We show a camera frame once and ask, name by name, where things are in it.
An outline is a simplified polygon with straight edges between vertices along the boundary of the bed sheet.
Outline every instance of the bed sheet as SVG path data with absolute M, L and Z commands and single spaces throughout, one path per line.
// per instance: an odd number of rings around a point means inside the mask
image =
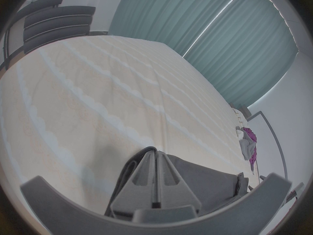
M 26 208 L 19 186 L 41 175 L 103 214 L 123 165 L 146 146 L 258 184 L 232 108 L 158 42 L 87 36 L 45 45 L 0 80 L 0 120 L 1 166 Z

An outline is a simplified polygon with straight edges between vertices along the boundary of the mattress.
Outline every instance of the mattress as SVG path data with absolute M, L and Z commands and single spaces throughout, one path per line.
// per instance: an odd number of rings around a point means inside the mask
M 233 109 L 158 42 L 88 36 L 43 46 L 0 80 L 0 121 L 1 166 L 30 213 L 19 187 L 41 175 L 104 214 L 123 165 L 146 146 L 259 182 Z

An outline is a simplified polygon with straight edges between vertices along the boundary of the curtain fold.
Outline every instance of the curtain fold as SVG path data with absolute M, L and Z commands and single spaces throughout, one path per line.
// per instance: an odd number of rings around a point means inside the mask
M 165 43 L 181 56 L 230 0 L 121 0 L 109 34 Z M 185 59 L 236 107 L 290 68 L 298 49 L 269 0 L 233 0 Z

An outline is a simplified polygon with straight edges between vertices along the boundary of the teal curtain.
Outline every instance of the teal curtain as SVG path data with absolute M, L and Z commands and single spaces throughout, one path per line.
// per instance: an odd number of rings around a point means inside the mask
M 109 34 L 165 43 L 181 56 L 230 0 L 121 0 Z M 234 0 L 185 55 L 236 107 L 290 68 L 298 49 L 269 0 Z

